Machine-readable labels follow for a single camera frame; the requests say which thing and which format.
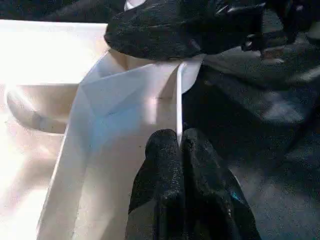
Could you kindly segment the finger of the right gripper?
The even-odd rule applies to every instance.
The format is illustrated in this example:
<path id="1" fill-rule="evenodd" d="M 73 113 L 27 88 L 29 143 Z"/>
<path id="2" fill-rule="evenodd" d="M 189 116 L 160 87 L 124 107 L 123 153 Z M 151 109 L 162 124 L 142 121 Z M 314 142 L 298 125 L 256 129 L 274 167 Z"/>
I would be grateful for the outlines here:
<path id="1" fill-rule="evenodd" d="M 215 55 L 259 32 L 264 8 L 263 0 L 147 0 L 115 15 L 104 39 L 140 59 Z"/>

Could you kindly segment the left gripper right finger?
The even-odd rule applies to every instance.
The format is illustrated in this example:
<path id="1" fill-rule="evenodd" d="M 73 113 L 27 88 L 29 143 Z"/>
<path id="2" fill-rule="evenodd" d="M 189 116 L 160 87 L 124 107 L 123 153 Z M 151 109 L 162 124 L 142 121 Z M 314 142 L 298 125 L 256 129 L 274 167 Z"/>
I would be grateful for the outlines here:
<path id="1" fill-rule="evenodd" d="M 259 240 L 255 217 L 240 187 L 207 137 L 184 131 L 181 141 L 191 240 Z"/>

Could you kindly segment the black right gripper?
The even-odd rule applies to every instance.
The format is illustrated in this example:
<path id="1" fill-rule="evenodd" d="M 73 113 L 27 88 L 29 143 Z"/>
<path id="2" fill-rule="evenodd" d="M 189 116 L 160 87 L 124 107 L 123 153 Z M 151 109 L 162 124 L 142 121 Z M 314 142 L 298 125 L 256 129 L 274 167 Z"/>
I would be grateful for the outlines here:
<path id="1" fill-rule="evenodd" d="M 320 20 L 318 0 L 223 0 L 217 5 L 217 52 L 244 52 L 293 44 Z"/>

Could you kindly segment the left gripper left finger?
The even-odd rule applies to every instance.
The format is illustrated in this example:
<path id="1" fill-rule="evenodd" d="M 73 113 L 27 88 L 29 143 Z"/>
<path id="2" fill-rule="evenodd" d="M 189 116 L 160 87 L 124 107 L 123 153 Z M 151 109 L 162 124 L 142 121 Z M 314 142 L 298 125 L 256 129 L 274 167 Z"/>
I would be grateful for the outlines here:
<path id="1" fill-rule="evenodd" d="M 185 240 L 183 161 L 172 129 L 154 132 L 133 181 L 127 219 L 129 240 Z"/>

